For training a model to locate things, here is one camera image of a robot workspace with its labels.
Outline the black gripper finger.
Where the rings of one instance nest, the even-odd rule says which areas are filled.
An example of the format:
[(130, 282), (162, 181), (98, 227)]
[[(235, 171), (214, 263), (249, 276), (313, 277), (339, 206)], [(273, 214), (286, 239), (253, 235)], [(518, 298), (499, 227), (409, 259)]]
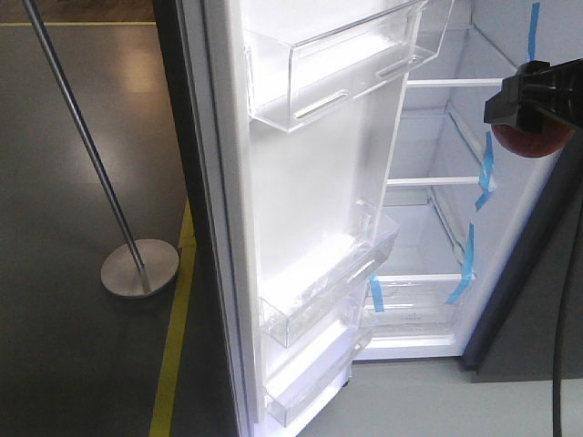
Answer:
[(582, 127), (582, 60), (551, 65), (533, 60), (502, 80), (485, 103), (484, 122), (540, 133), (546, 119)]

